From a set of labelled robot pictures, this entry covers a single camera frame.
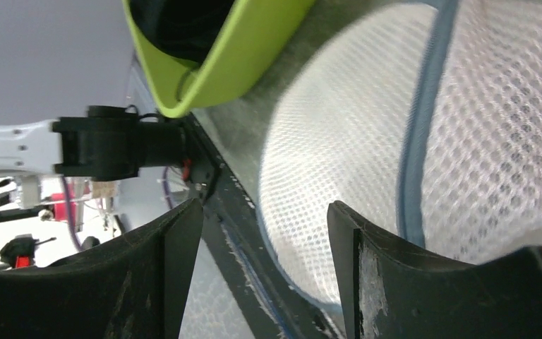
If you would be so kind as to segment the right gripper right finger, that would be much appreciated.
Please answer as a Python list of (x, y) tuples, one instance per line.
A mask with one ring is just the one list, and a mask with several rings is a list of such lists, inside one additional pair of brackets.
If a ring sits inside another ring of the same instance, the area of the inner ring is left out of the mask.
[(340, 201), (327, 226), (348, 338), (542, 338), (542, 246), (475, 266)]

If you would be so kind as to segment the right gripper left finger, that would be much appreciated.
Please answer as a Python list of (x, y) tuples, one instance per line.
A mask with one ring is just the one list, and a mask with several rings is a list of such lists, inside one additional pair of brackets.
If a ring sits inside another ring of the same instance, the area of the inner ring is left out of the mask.
[(177, 338), (202, 228), (193, 199), (47, 267), (0, 271), (0, 338)]

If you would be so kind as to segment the white mesh laundry bag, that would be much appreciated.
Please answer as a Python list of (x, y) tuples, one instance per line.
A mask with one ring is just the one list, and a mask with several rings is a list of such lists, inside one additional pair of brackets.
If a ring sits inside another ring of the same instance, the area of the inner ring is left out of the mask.
[(542, 1), (394, 1), (321, 47), (272, 114), (258, 219), (330, 309), (334, 201), (467, 263), (542, 244)]

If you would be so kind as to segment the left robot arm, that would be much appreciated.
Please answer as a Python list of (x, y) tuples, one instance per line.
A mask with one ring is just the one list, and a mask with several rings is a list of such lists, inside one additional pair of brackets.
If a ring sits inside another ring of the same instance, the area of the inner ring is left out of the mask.
[(0, 126), (0, 177), (59, 175), (110, 182), (143, 167), (184, 165), (182, 121), (163, 122), (135, 107), (89, 106), (84, 117)]

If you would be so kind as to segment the black bra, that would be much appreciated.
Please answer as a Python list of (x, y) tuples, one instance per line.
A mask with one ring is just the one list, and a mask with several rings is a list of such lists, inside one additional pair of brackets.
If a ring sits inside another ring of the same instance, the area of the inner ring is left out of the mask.
[(133, 22), (145, 38), (171, 57), (202, 64), (232, 0), (130, 0)]

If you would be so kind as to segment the green plastic basin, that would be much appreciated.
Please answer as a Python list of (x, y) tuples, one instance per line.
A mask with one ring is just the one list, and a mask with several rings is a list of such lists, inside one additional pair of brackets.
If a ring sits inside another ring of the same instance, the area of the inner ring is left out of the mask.
[(170, 118), (246, 92), (272, 65), (313, 6), (312, 1), (235, 1), (201, 65), (158, 50), (123, 2), (127, 26), (156, 108)]

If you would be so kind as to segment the black mounting rail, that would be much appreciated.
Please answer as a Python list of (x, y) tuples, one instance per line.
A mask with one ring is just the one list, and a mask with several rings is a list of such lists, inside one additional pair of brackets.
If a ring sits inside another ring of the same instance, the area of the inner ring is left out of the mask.
[(253, 338), (342, 338), (339, 326), (280, 273), (259, 230), (255, 204), (199, 121), (182, 120), (189, 196), (203, 206), (203, 240)]

